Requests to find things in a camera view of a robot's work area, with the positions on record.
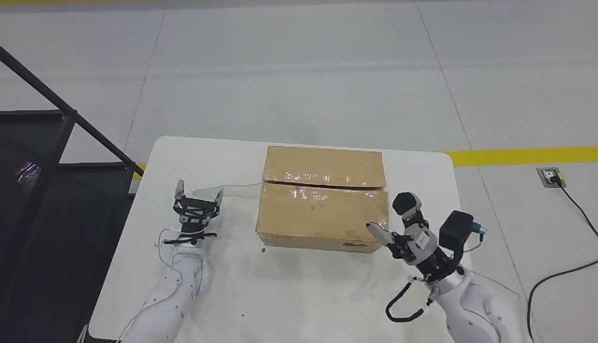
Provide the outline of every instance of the floor outlet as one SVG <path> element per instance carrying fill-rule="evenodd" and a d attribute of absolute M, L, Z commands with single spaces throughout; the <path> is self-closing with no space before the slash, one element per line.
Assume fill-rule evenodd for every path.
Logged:
<path fill-rule="evenodd" d="M 550 181 L 550 178 L 554 176 L 559 176 L 562 182 L 562 186 L 567 187 L 567 185 L 564 183 L 564 179 L 562 178 L 561 171 L 558 167 L 536 168 L 535 170 L 537 170 L 538 176 L 540 176 L 540 180 L 542 180 L 542 184 L 544 185 L 544 187 L 559 188 L 559 185 L 557 185 L 555 182 Z"/>

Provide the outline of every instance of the gray floor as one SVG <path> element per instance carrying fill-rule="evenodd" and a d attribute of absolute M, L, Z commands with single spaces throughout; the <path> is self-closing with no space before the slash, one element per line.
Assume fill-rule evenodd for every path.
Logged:
<path fill-rule="evenodd" d="M 598 0 L 206 0 L 0 8 L 0 43 L 139 162 L 164 135 L 397 150 L 598 142 Z M 4 67 L 0 109 L 51 107 Z M 112 156 L 78 131 L 64 161 Z M 598 222 L 595 164 L 562 164 Z M 521 294 L 598 240 L 536 165 L 456 169 L 490 228 L 475 270 Z M 590 343 L 598 267 L 534 299 Z"/>

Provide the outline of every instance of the black railing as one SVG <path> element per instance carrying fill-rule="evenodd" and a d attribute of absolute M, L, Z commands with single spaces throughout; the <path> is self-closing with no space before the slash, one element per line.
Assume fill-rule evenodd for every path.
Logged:
<path fill-rule="evenodd" d="M 139 176 L 143 176 L 143 169 L 137 165 L 129 156 L 127 156 L 121 149 L 116 147 L 110 139 L 106 138 L 102 133 L 99 132 L 93 125 L 91 125 L 83 116 L 68 105 L 57 93 L 55 93 L 50 87 L 42 82 L 36 75 L 34 75 L 29 69 L 21 64 L 17 59 L 14 58 L 7 50 L 0 47 L 0 61 L 8 67 L 8 69 L 15 72 L 15 74 L 21 77 L 31 87 L 36 89 L 38 93 L 41 93 L 46 99 L 48 99 L 53 105 L 60 109 L 66 116 L 72 118 L 76 124 L 83 128 L 90 136 L 93 136 L 102 146 L 106 147 L 116 157 L 121 159 L 128 167 L 132 168 Z"/>

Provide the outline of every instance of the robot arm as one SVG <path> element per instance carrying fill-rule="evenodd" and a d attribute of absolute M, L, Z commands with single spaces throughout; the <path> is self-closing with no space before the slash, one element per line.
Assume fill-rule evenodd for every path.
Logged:
<path fill-rule="evenodd" d="M 173 209 L 179 215 L 181 229 L 178 238 L 163 242 L 174 246 L 171 261 L 133 318 L 131 327 L 122 332 L 120 342 L 175 341 L 193 299 L 200 292 L 202 280 L 207 279 L 204 240 L 216 234 L 206 233 L 206 228 L 220 214 L 222 195 L 221 190 L 213 202 L 188 198 L 184 182 L 178 182 Z"/>
<path fill-rule="evenodd" d="M 410 322 L 423 313 L 424 309 L 420 309 L 409 318 L 396 318 L 390 313 L 410 284 L 420 280 L 430 290 L 426 307 L 436 302 L 443 308 L 448 333 L 455 343 L 522 343 L 512 306 L 496 291 L 474 283 L 471 271 L 460 264 L 469 235 L 474 232 L 483 236 L 486 230 L 471 215 L 453 211 L 441 227 L 438 240 L 421 214 L 421 201 L 413 193 L 400 193 L 392 207 L 402 216 L 403 235 L 390 233 L 375 222 L 368 223 L 367 229 L 391 250 L 392 257 L 416 266 L 423 278 L 409 279 L 387 306 L 387 316 L 394 322 Z M 439 245 L 452 250 L 453 257 L 448 257 Z"/>

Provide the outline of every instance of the white table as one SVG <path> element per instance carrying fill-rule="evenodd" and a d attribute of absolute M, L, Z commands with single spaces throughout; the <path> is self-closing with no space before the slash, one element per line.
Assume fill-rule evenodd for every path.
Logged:
<path fill-rule="evenodd" d="M 118 338 L 164 272 L 154 244 L 162 229 L 178 225 L 172 210 L 177 181 L 184 179 L 186 190 L 260 182 L 268 145 L 171 136 L 156 141 L 95 306 L 91 336 Z M 379 151 L 390 199 L 404 191 L 417 194 L 437 232 L 460 208 L 450 158 Z M 177 342 L 452 342 L 438 306 L 409 324 L 387 320 L 385 306 L 417 269 L 394 260 L 386 249 L 360 254 L 268 247 L 262 252 L 255 234 L 259 186 L 253 189 L 241 189 L 248 197 L 224 197 L 219 237 L 210 245 L 211 281 Z M 393 211 L 390 226 L 403 230 Z M 463 264 L 470 262 L 465 254 Z M 394 313 L 411 314 L 427 294 L 422 285 L 411 288 Z"/>

